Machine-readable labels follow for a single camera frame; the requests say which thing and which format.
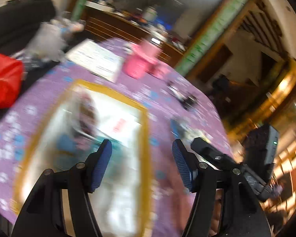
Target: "red bag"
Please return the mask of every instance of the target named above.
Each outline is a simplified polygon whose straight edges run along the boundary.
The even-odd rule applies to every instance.
[[[21,88],[23,63],[0,54],[0,109],[15,102]]]

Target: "pink container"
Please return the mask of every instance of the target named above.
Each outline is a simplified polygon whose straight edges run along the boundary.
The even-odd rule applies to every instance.
[[[152,58],[156,58],[161,53],[161,49],[158,46],[150,43],[145,39],[141,42],[141,50],[148,57],[152,57]]]
[[[157,62],[158,59],[147,56],[141,49],[141,46],[134,45],[133,54],[125,62],[123,71],[127,75],[138,79],[143,77],[145,72],[148,72],[152,65],[157,64]]]
[[[162,61],[159,61],[154,67],[151,68],[149,74],[153,75],[158,79],[164,79],[166,74],[170,71],[170,66]]]

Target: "table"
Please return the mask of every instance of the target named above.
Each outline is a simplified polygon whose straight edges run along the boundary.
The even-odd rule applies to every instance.
[[[126,57],[125,41],[110,39],[100,45],[118,56]],[[174,162],[171,146],[172,133],[169,119],[185,117],[191,127],[203,129],[213,137],[212,145],[223,153],[231,154],[219,115],[211,101],[173,69],[161,81],[149,74],[136,80],[123,72],[116,83],[91,74],[85,68],[66,61],[49,70],[25,92],[0,120],[0,213],[11,223],[17,216],[10,209],[13,183],[23,158],[24,149],[35,132],[42,117],[51,105],[71,85],[74,79],[102,84],[142,103],[149,110],[150,151],[154,180],[154,219],[152,236],[180,236],[193,203]],[[199,105],[191,112],[167,92],[167,82],[172,81],[186,93],[192,93]]]

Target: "white paper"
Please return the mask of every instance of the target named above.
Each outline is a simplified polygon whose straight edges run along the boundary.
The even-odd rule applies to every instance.
[[[115,82],[124,59],[86,39],[66,53],[66,58],[92,73]]]

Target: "clutter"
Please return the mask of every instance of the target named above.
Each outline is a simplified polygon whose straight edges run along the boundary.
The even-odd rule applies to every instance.
[[[147,7],[145,12],[142,15],[142,18],[147,20],[148,22],[154,22],[157,18],[157,12],[154,7]]]
[[[100,10],[100,11],[107,11],[107,12],[113,12],[114,11],[114,8],[111,7],[111,6],[107,6],[107,5],[103,5],[103,4],[96,3],[96,2],[91,2],[91,1],[86,1],[85,6],[95,8],[95,9]]]
[[[61,61],[67,42],[76,32],[84,30],[85,20],[70,20],[71,13],[64,11],[51,19],[50,23],[41,23],[36,35],[27,47],[12,55],[12,58],[24,63],[25,72],[45,67],[49,61]]]
[[[91,143],[96,140],[98,112],[94,100],[82,88],[75,90],[75,96],[67,112],[71,128],[67,133],[60,135],[56,146],[58,150],[70,153],[80,159],[83,153],[89,155],[87,151],[90,149]]]
[[[183,108],[187,111],[194,108],[196,104],[198,104],[197,98],[194,95],[188,94],[184,96],[174,85],[173,82],[169,82],[168,84],[169,92],[172,96],[174,96],[183,106]]]
[[[21,88],[23,63],[0,54],[0,109],[15,102]]]
[[[213,139],[213,137],[204,130],[191,128],[189,121],[185,118],[172,118],[170,120],[170,128],[174,138],[181,139],[182,142],[187,145],[190,145],[197,137],[201,137],[207,143],[211,143]]]

